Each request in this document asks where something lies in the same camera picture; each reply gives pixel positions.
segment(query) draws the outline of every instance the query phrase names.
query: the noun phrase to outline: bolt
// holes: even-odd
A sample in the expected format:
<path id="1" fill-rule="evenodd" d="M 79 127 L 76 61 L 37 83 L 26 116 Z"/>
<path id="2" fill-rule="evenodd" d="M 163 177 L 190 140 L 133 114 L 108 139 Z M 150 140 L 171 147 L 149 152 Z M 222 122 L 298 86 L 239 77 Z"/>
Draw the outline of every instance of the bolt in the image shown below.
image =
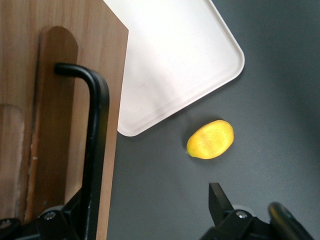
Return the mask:
<path id="1" fill-rule="evenodd" d="M 12 224 L 12 222 L 10 221 L 10 219 L 8 220 L 4 220 L 0 223 L 0 229 L 5 229 L 7 227 L 10 227 Z"/>
<path id="2" fill-rule="evenodd" d="M 44 218 L 45 220 L 51 220 L 51 219 L 53 219 L 55 216 L 56 216 L 56 213 L 55 213 L 54 211 L 49 211 L 49 212 L 47 212 L 47 213 L 43 216 L 43 218 Z"/>
<path id="3" fill-rule="evenodd" d="M 248 217 L 248 215 L 244 211 L 237 211 L 235 214 L 241 219 L 245 219 L 246 217 Z"/>

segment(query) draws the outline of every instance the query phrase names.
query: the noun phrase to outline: screw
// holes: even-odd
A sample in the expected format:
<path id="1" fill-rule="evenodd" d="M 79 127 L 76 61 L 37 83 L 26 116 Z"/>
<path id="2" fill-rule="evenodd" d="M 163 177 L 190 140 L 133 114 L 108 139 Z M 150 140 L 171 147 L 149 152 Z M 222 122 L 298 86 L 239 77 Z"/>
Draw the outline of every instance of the screw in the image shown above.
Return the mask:
<path id="1" fill-rule="evenodd" d="M 10 219 L 8 220 L 4 220 L 0 223 L 0 229 L 5 229 L 5 228 L 8 228 L 10 227 L 12 224 L 12 222 L 10 221 Z"/>
<path id="2" fill-rule="evenodd" d="M 43 218 L 44 218 L 45 220 L 51 220 L 51 219 L 53 219 L 55 216 L 56 216 L 56 213 L 55 213 L 54 211 L 49 211 L 49 212 L 47 212 L 47 213 L 43 216 Z"/>
<path id="3" fill-rule="evenodd" d="M 248 217 L 248 215 L 244 211 L 237 211 L 235 214 L 241 219 L 245 219 L 246 217 Z"/>

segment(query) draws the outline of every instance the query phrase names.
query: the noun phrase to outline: wood grain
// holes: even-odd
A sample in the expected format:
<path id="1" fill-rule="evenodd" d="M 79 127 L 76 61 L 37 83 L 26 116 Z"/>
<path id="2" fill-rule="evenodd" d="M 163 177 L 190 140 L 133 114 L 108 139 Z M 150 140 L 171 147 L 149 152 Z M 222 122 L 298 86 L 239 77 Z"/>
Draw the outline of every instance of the wood grain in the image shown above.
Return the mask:
<path id="1" fill-rule="evenodd" d="M 61 26 L 42 31 L 36 77 L 29 198 L 31 219 L 65 202 L 74 79 L 54 73 L 55 63 L 76 64 L 78 45 Z"/>
<path id="2" fill-rule="evenodd" d="M 25 127 L 20 174 L 21 218 L 26 209 L 35 75 L 41 30 L 53 26 L 68 29 L 79 46 L 77 63 L 101 73 L 108 83 L 110 112 L 97 233 L 97 239 L 105 240 L 128 30 L 103 0 L 0 0 L 0 26 L 0 104 L 10 104 L 21 109 Z M 82 178 L 79 166 L 84 159 L 88 100 L 87 86 L 76 81 L 66 200 L 78 190 L 79 180 Z"/>
<path id="3" fill-rule="evenodd" d="M 24 120 L 12 105 L 0 104 L 0 219 L 18 216 Z"/>

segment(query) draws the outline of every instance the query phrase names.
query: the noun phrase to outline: tray rim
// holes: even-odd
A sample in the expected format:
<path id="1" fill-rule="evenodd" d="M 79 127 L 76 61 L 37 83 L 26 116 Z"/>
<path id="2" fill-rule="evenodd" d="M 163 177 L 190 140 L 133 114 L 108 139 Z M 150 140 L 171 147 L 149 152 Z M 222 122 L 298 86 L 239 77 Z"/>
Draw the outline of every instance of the tray rim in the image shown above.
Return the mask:
<path id="1" fill-rule="evenodd" d="M 205 91 L 203 94 L 200 94 L 196 98 L 192 99 L 192 101 L 188 102 L 187 104 L 184 104 L 184 105 L 182 105 L 182 106 L 180 106 L 178 108 L 174 108 L 174 107 L 170 108 L 165 114 L 164 113 L 161 114 L 157 119 L 151 119 L 147 123 L 135 128 L 135 129 L 128 129 L 128 128 L 124 127 L 122 125 L 122 123 L 120 122 L 120 120 L 119 120 L 118 121 L 117 131 L 121 135 L 126 136 L 126 137 L 138 136 L 139 134 L 141 134 L 144 131 L 148 130 L 149 128 L 155 126 L 156 124 L 160 123 L 161 121 L 165 120 L 166 118 L 172 116 L 175 113 L 178 113 L 180 110 L 184 109 L 185 107 L 195 103 L 197 100 L 203 98 L 204 96 L 212 93 L 216 89 L 218 89 L 218 88 L 224 86 L 225 84 L 231 82 L 232 80 L 237 78 L 240 75 L 240 73 L 243 71 L 243 69 L 245 67 L 245 54 L 244 54 L 243 50 L 241 49 L 239 43 L 237 42 L 237 40 L 235 39 L 234 35 L 232 34 L 230 29 L 228 28 L 226 22 L 222 18 L 221 14 L 219 13 L 219 11 L 216 8 L 216 6 L 214 5 L 214 3 L 211 0 L 203 0 L 203 1 L 207 2 L 210 5 L 210 7 L 212 8 L 212 11 L 217 16 L 219 24 L 223 27 L 223 30 L 226 32 L 227 37 L 231 40 L 231 44 L 234 45 L 234 48 L 236 49 L 236 52 L 239 55 L 239 65 L 237 65 L 235 67 L 235 69 L 237 69 L 237 71 L 235 71 L 234 74 L 232 74 L 228 79 L 226 79 L 222 83 L 218 84 L 216 87 Z"/>

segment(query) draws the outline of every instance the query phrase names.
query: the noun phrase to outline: black clamp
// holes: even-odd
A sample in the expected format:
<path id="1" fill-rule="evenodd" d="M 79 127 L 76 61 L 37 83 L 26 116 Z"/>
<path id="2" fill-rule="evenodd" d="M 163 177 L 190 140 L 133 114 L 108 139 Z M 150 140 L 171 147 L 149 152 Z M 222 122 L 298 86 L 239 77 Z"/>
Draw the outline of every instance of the black clamp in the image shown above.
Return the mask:
<path id="1" fill-rule="evenodd" d="M 270 224 L 234 209 L 218 183 L 209 184 L 209 211 L 214 222 L 201 240 L 313 240 L 280 203 L 269 205 Z"/>

